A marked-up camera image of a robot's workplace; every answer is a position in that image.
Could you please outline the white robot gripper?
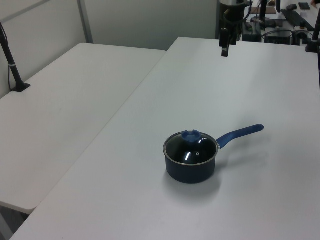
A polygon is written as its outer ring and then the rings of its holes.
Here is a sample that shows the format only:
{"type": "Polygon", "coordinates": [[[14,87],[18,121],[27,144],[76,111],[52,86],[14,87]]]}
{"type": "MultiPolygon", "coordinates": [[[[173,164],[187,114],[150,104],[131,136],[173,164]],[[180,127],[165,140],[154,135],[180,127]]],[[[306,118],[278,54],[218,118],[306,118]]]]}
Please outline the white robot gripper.
{"type": "MultiPolygon", "coordinates": [[[[232,25],[230,28],[230,44],[235,46],[238,40],[238,24],[243,23],[245,16],[246,0],[220,0],[219,3],[225,10],[222,17],[225,23],[232,25]]],[[[229,31],[226,28],[221,29],[219,46],[221,47],[221,56],[229,55],[229,31]]]]}

